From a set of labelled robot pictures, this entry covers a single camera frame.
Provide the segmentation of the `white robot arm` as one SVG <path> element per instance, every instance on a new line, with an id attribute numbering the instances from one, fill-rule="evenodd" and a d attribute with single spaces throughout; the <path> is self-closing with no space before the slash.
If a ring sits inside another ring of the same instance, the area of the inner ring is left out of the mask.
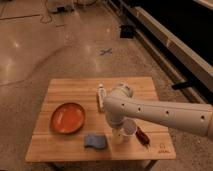
<path id="1" fill-rule="evenodd" d="M 118 84 L 103 99 L 106 120 L 119 128 L 136 118 L 206 137 L 213 141 L 213 106 L 210 104 L 139 100 L 127 84 Z"/>

